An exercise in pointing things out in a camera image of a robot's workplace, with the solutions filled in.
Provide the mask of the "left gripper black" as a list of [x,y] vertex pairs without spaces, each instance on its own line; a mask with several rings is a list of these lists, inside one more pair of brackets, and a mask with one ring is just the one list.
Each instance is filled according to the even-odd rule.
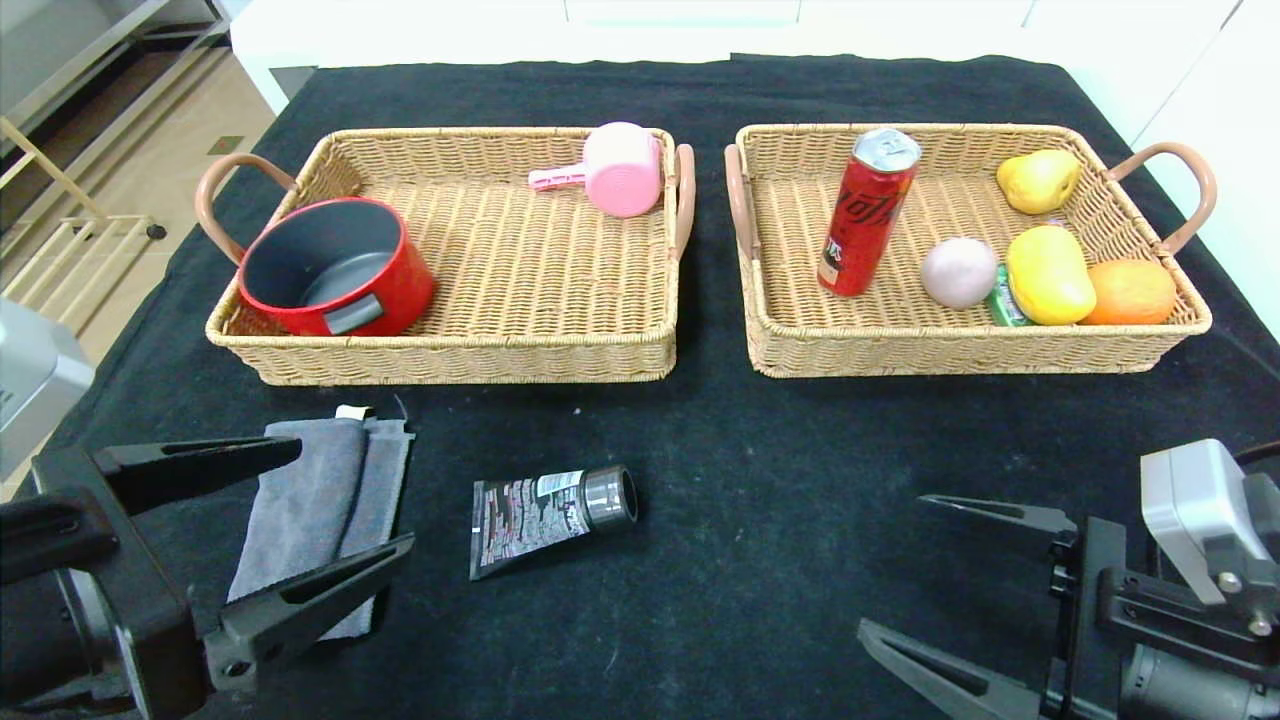
[[302,454],[296,436],[124,445],[35,457],[31,496],[3,506],[3,707],[180,719],[215,692],[253,691],[372,600],[416,536],[255,591],[202,638],[184,591],[133,515],[215,493]]

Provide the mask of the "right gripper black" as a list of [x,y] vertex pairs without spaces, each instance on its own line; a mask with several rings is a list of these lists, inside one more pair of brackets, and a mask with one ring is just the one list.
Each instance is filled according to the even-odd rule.
[[1275,719],[1277,564],[1235,539],[1208,543],[1211,605],[1129,569],[1126,532],[1061,509],[922,495],[946,527],[991,551],[1055,561],[1062,602],[1043,694],[863,619],[858,639],[883,669],[951,719]]

